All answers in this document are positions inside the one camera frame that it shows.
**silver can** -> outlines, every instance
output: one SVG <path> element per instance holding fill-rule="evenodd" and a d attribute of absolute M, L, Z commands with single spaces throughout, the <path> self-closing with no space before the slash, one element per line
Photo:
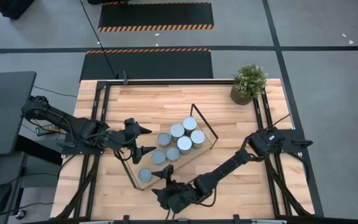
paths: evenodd
<path fill-rule="evenodd" d="M 171 136 L 168 133 L 160 133 L 157 141 L 161 147 L 168 147 L 171 144 Z"/>
<path fill-rule="evenodd" d="M 163 164 L 166 158 L 167 157 L 165 156 L 165 152 L 160 149 L 154 150 L 152 154 L 152 161 L 155 165 Z"/>
<path fill-rule="evenodd" d="M 176 162 L 179 159 L 180 151 L 176 147 L 169 147 L 165 152 L 167 159 L 171 162 Z"/>
<path fill-rule="evenodd" d="M 196 118 L 190 116 L 183 120 L 183 127 L 185 128 L 185 134 L 187 136 L 191 135 L 191 132 L 194 131 L 197 127 Z"/>
<path fill-rule="evenodd" d="M 191 141 L 193 143 L 193 149 L 199 149 L 203 147 L 203 143 L 205 141 L 205 134 L 203 131 L 195 130 L 191 133 Z"/>
<path fill-rule="evenodd" d="M 187 155 L 191 150 L 191 139 L 187 136 L 182 136 L 178 140 L 178 149 L 181 155 Z"/>
<path fill-rule="evenodd" d="M 178 139 L 185 134 L 185 128 L 181 124 L 174 124 L 171 126 L 171 137 L 173 142 L 178 142 Z"/>
<path fill-rule="evenodd" d="M 138 178 L 141 182 L 147 183 L 152 179 L 152 173 L 149 169 L 141 169 L 138 173 Z"/>

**concrete floor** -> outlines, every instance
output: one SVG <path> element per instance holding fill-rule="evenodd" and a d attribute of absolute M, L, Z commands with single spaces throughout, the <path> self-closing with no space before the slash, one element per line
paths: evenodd
<path fill-rule="evenodd" d="M 262 0 L 210 2 L 213 30 L 98 34 L 105 47 L 273 46 Z M 358 0 L 268 0 L 268 4 L 281 46 L 358 46 Z M 101 6 L 85 6 L 97 26 Z M 18 21 L 0 15 L 0 49 L 82 47 L 98 44 L 77 0 L 38 0 Z M 34 70 L 36 86 L 76 95 L 85 53 L 67 51 L 0 54 L 0 72 Z M 214 78 L 231 77 L 247 63 L 264 67 L 270 78 L 282 77 L 274 51 L 213 50 L 211 56 Z M 309 152 L 324 215 L 358 219 L 358 51 L 291 51 L 283 52 L 283 57 L 306 138 L 314 141 Z M 67 113 L 74 110 L 74 97 L 38 89 L 32 94 L 45 95 Z M 26 128 L 21 134 L 39 139 Z M 54 188 L 29 189 L 22 204 L 52 202 L 53 196 Z M 50 207 L 27 211 L 22 222 L 46 220 Z"/>

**woven basket pot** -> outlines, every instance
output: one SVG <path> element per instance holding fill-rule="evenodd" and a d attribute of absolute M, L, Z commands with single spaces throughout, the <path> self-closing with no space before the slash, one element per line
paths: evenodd
<path fill-rule="evenodd" d="M 252 96 L 246 96 L 246 97 L 241 96 L 239 91 L 237 91 L 237 89 L 234 86 L 231 88 L 230 97 L 232 101 L 237 103 L 238 105 L 249 104 L 252 101 L 252 99 L 254 99 L 254 97 Z"/>

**wooden tabletop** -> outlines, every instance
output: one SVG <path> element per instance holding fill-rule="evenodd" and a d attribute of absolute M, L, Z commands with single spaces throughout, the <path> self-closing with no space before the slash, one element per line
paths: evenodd
<path fill-rule="evenodd" d="M 81 82 L 74 116 L 90 118 L 96 82 Z M 236 105 L 230 99 L 230 89 L 230 85 L 112 86 L 106 122 L 111 129 L 118 130 L 124 127 L 125 119 L 135 118 L 143 127 L 158 132 L 188 116 L 190 106 L 194 103 L 219 139 L 212 150 L 204 152 L 175 171 L 173 178 L 186 182 L 217 168 L 234 155 L 247 135 L 257 130 L 253 104 Z M 267 80 L 266 92 L 272 119 L 276 122 L 288 114 L 281 81 Z M 266 127 L 263 110 L 262 117 Z M 281 129 L 290 129 L 291 126 L 290 118 L 277 124 Z M 302 163 L 286 154 L 282 154 L 281 158 L 288 188 L 307 211 L 314 213 Z M 63 168 L 51 217 L 58 215 L 76 192 L 82 161 L 83 156 L 76 156 Z M 122 220 L 124 215 L 130 215 L 132 220 L 164 219 L 167 211 L 160 208 L 157 196 L 151 192 L 152 188 L 162 189 L 164 185 L 165 182 L 159 180 L 144 191 L 134 189 L 122 164 L 107 149 L 99 164 L 92 220 Z M 281 193 L 277 186 L 276 189 L 283 214 Z M 274 217 L 263 162 L 249 162 L 236 169 L 219 182 L 217 191 L 213 207 L 190 205 L 176 214 L 175 218 L 232 219 L 233 214 L 239 214 L 240 218 Z M 88 192 L 85 192 L 82 215 L 85 214 L 87 196 Z M 204 203 L 209 204 L 212 200 L 213 197 L 210 197 Z"/>

